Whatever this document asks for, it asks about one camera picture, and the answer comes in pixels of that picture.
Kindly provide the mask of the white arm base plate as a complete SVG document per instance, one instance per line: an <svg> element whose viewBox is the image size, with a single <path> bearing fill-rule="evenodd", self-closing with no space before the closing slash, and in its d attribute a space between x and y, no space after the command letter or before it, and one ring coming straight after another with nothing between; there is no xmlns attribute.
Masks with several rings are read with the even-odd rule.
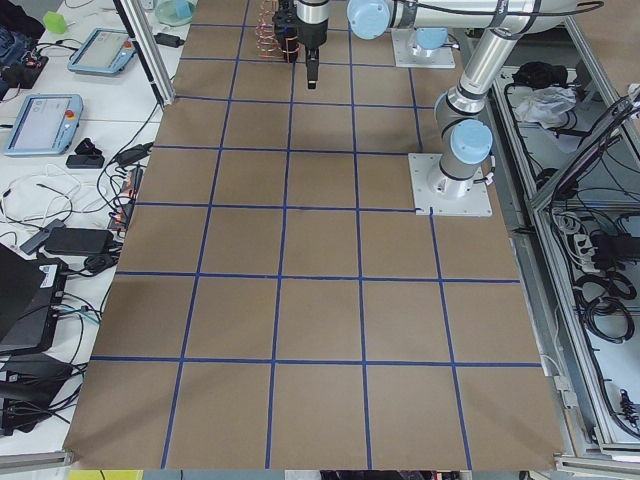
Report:
<svg viewBox="0 0 640 480"><path fill-rule="evenodd" d="M466 180L453 180L440 169L442 155L411 153L409 172L417 215L446 217L491 217L484 174L480 167Z"/></svg>
<svg viewBox="0 0 640 480"><path fill-rule="evenodd" d="M395 66L402 68L454 69L454 43L448 39L445 45L437 50L421 51L411 46L412 40L407 33L391 31Z"/></svg>

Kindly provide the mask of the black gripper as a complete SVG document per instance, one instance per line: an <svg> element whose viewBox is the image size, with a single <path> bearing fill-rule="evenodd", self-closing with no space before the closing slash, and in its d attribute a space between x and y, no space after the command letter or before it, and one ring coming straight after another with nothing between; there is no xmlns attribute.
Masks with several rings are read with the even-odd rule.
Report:
<svg viewBox="0 0 640 480"><path fill-rule="evenodd" d="M307 88L317 88L319 77L319 47L326 42L329 5L297 4L296 16L299 22L298 38L305 48Z"/></svg>

